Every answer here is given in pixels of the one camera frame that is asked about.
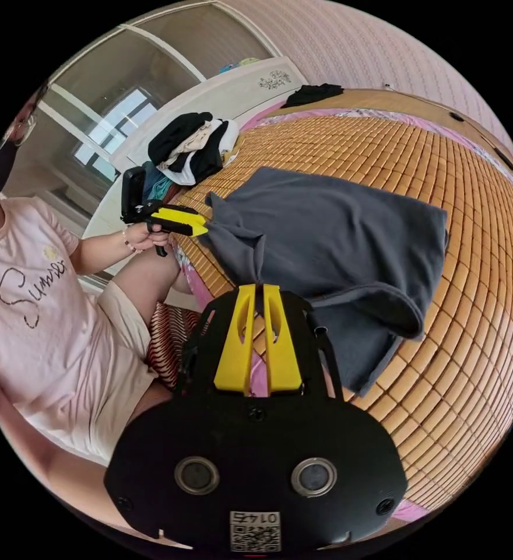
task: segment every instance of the gray cloth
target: gray cloth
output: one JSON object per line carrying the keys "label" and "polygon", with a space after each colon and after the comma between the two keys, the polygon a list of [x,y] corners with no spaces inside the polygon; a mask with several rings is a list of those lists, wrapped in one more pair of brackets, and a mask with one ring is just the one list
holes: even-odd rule
{"label": "gray cloth", "polygon": [[445,260],[445,211],[268,167],[206,204],[213,220],[201,242],[236,284],[275,284],[309,300],[352,391],[363,396],[402,338],[423,335]]}

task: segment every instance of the pink t-shirt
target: pink t-shirt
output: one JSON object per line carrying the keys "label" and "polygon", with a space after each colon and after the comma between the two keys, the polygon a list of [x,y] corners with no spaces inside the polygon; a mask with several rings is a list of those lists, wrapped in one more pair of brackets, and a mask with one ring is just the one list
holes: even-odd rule
{"label": "pink t-shirt", "polygon": [[92,437],[118,347],[107,316],[85,294],[69,256],[79,240],[39,199],[1,201],[0,389],[37,429],[80,452]]}

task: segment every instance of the qr code sticker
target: qr code sticker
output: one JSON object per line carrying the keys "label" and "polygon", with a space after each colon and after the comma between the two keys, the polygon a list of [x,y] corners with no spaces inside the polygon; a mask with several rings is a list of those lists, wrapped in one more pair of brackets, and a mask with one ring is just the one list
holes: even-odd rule
{"label": "qr code sticker", "polygon": [[278,512],[231,512],[232,552],[279,552],[282,531]]}

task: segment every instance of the striped cushion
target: striped cushion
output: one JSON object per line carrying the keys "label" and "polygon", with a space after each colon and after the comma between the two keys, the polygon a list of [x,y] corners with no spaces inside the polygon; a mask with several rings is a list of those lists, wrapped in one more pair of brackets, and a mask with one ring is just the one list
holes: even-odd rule
{"label": "striped cushion", "polygon": [[152,317],[152,340],[147,349],[146,361],[171,390],[177,384],[183,345],[199,317],[200,314],[195,311],[165,303],[157,305]]}

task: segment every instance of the yellow bracket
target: yellow bracket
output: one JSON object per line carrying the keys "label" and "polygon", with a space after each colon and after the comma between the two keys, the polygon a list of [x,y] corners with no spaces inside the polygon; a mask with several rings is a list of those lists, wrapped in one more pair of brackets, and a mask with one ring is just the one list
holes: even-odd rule
{"label": "yellow bracket", "polygon": [[152,214],[152,217],[188,225],[192,227],[192,237],[208,232],[208,229],[205,227],[206,218],[201,214],[181,212],[172,208],[160,208]]}
{"label": "yellow bracket", "polygon": [[239,286],[226,343],[214,377],[220,391],[249,395],[252,364],[252,333],[255,325],[255,285]]}
{"label": "yellow bracket", "polygon": [[[214,385],[218,390],[249,395],[255,291],[255,285],[239,287],[222,357],[214,377]],[[301,373],[279,286],[265,285],[263,302],[269,394],[297,391],[302,384]]]}
{"label": "yellow bracket", "polygon": [[297,391],[302,383],[301,373],[282,305],[280,286],[264,286],[264,320],[268,393]]}

